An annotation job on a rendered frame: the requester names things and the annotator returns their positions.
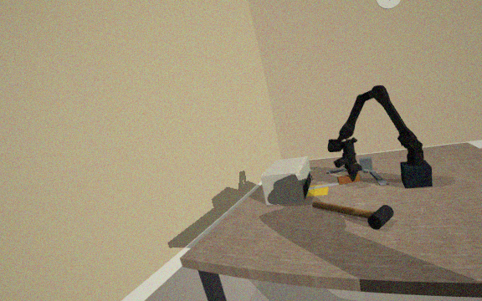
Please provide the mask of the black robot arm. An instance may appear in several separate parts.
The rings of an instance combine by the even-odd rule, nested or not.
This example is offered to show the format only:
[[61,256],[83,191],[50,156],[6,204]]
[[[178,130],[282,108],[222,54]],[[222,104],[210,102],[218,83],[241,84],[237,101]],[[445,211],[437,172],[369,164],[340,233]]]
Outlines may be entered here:
[[[378,85],[372,87],[372,90],[367,91],[365,94],[359,94],[356,98],[354,106],[352,108],[351,114],[347,122],[340,129],[340,136],[338,139],[329,139],[328,151],[329,152],[353,152],[355,151],[354,142],[357,140],[353,137],[348,140],[354,134],[355,124],[358,115],[361,113],[361,109],[365,101],[369,99],[375,99],[380,103],[388,116],[390,116],[391,121],[394,126],[398,129],[399,137],[398,140],[401,142],[402,146],[408,149],[408,164],[409,166],[424,166],[423,158],[423,144],[418,140],[417,136],[405,125],[399,113],[395,110],[389,94],[383,85]],[[344,140],[344,141],[342,141]]]

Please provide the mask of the mallet with wooden handle and black head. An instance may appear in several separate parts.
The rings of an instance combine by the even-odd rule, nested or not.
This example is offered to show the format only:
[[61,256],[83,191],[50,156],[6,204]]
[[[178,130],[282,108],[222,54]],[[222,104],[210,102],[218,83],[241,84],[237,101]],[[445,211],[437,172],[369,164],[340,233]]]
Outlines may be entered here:
[[379,229],[385,223],[388,222],[389,219],[393,217],[393,209],[388,205],[382,205],[376,212],[374,211],[366,211],[362,209],[356,209],[352,207],[342,207],[335,204],[327,204],[324,202],[316,202],[313,201],[312,206],[318,209],[325,209],[331,212],[340,212],[346,215],[353,215],[356,217],[365,217],[367,218],[369,227],[372,229]]

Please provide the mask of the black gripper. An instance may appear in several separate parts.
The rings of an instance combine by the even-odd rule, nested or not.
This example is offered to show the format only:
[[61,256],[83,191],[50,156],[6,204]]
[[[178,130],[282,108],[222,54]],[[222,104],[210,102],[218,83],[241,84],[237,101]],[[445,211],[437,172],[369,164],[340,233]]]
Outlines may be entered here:
[[[362,171],[362,167],[357,163],[356,153],[353,152],[343,152],[344,158],[347,158],[349,164],[345,164],[344,167],[347,169],[348,175],[351,175],[352,181],[356,179],[358,171]],[[356,164],[355,164],[356,163]]]

